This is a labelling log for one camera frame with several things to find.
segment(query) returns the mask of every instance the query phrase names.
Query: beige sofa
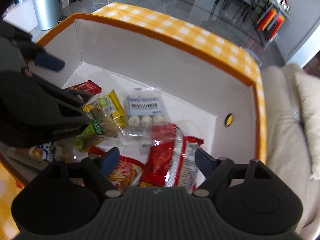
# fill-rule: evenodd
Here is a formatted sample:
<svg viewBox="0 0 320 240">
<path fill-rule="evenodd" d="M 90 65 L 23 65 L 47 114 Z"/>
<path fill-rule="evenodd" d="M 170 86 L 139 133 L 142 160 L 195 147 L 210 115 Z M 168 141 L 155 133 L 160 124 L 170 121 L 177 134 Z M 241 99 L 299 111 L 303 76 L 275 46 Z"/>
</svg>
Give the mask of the beige sofa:
<svg viewBox="0 0 320 240">
<path fill-rule="evenodd" d="M 297 65 L 261 71 L 267 110 L 267 166 L 300 198 L 303 215 L 296 232 L 313 240 L 320 234 L 320 180 L 310 180 L 311 159 L 294 79 Z"/>
</svg>

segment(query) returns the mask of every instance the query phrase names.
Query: silver trash can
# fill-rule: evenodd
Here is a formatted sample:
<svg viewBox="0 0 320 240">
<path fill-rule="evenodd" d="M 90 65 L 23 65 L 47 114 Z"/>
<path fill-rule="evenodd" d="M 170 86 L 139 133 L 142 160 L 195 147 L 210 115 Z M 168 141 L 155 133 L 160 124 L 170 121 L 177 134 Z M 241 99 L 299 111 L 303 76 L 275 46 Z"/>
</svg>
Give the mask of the silver trash can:
<svg viewBox="0 0 320 240">
<path fill-rule="evenodd" d="M 49 30 L 63 17 L 61 0 L 32 0 L 39 29 Z"/>
</svg>

